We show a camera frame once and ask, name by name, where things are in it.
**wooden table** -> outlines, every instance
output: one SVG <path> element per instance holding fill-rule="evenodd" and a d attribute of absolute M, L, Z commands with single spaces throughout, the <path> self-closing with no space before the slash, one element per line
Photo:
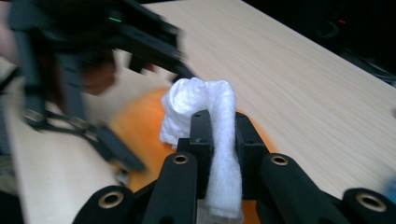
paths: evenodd
<path fill-rule="evenodd" d="M 241 1 L 148 8 L 184 30 L 182 48 L 194 72 L 229 81 L 237 106 L 321 189 L 336 197 L 356 187 L 382 192 L 396 174 L 396 89 Z M 158 73 L 141 77 L 121 68 L 112 90 L 87 97 L 92 119 L 106 121 L 142 91 L 169 85 L 167 72 Z M 70 223 L 94 192 L 115 183 L 109 167 L 85 141 L 22 123 L 17 91 L 7 104 L 26 221 Z"/>

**white cloth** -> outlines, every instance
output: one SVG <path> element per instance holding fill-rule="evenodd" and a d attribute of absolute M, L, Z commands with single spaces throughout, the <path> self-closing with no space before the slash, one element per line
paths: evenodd
<path fill-rule="evenodd" d="M 214 139 L 214 156 L 205 205 L 213 216 L 240 218 L 242 177 L 234 151 L 235 96 L 226 81 L 203 82 L 182 78 L 163 97 L 163 142 L 177 146 L 178 138 L 190 137 L 191 115 L 207 109 Z"/>

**white towel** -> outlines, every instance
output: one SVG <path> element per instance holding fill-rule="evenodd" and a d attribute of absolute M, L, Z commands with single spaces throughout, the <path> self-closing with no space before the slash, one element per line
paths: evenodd
<path fill-rule="evenodd" d="M 205 205 L 213 216 L 240 220 L 242 177 L 234 150 L 235 96 L 226 81 L 203 82 L 182 78 L 163 97 L 163 142 L 177 146 L 178 138 L 190 137 L 191 115 L 207 109 L 215 145 Z"/>

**black plastic part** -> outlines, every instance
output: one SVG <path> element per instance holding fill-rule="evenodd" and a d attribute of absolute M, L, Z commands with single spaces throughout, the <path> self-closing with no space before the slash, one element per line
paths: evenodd
<path fill-rule="evenodd" d="M 385 196 L 369 189 L 349 189 L 341 208 L 352 223 L 396 223 L 396 205 Z"/>
<path fill-rule="evenodd" d="M 246 115 L 236 113 L 235 125 L 235 149 L 242 172 L 243 199 L 256 200 L 262 156 L 269 151 Z"/>
<path fill-rule="evenodd" d="M 292 158 L 264 155 L 261 175 L 285 223 L 349 223 Z"/>
<path fill-rule="evenodd" d="M 107 126 L 96 129 L 94 133 L 97 134 L 98 140 L 108 148 L 114 158 L 124 166 L 123 168 L 128 171 L 140 171 L 145 168 L 144 164 Z"/>
<path fill-rule="evenodd" d="M 146 64 L 147 62 L 145 62 L 144 60 L 132 56 L 131 61 L 129 61 L 128 68 L 136 73 L 141 73 L 142 69 L 145 67 Z"/>
<path fill-rule="evenodd" d="M 64 89 L 64 103 L 67 115 L 71 118 L 86 119 L 82 101 L 82 72 L 79 58 L 75 54 L 60 53 L 60 78 Z"/>
<path fill-rule="evenodd" d="M 3 81 L 0 82 L 0 94 L 3 93 L 3 90 L 8 86 L 8 84 L 12 80 L 14 80 L 14 78 L 17 77 L 19 74 L 20 74 L 20 68 L 16 67 Z"/>
<path fill-rule="evenodd" d="M 187 152 L 169 155 L 148 203 L 143 223 L 195 223 L 197 160 Z"/>
<path fill-rule="evenodd" d="M 43 83 L 40 81 L 40 70 L 35 59 L 30 35 L 23 31 L 16 31 L 15 38 L 19 45 L 18 50 L 22 64 L 21 73 L 25 77 L 25 110 L 32 111 L 43 117 L 43 119 L 36 120 L 25 119 L 25 121 L 32 127 L 39 127 L 46 122 L 44 118 L 46 114 L 44 88 Z"/>
<path fill-rule="evenodd" d="M 134 195 L 129 189 L 109 186 L 98 190 L 91 196 L 81 208 L 73 223 L 131 223 L 132 214 L 130 211 L 134 205 Z"/>
<path fill-rule="evenodd" d="M 191 116 L 190 138 L 178 140 L 177 152 L 189 152 L 198 160 L 198 199 L 203 199 L 206 195 L 213 149 L 209 112 L 207 110 L 196 112 Z"/>

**orange object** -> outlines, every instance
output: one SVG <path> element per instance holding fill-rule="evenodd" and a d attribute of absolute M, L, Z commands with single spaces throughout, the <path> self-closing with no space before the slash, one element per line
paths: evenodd
<path fill-rule="evenodd" d="M 171 145 L 160 141 L 160 131 L 165 115 L 161 99 L 168 90 L 168 88 L 161 88 L 142 95 L 127 105 L 110 122 L 113 132 L 146 166 L 144 171 L 129 173 L 127 185 L 133 192 L 156 180 L 164 159 L 175 152 Z M 274 152 L 275 148 L 264 131 L 253 119 L 250 120 L 268 149 Z M 244 223 L 260 223 L 255 207 L 255 201 L 243 201 Z"/>

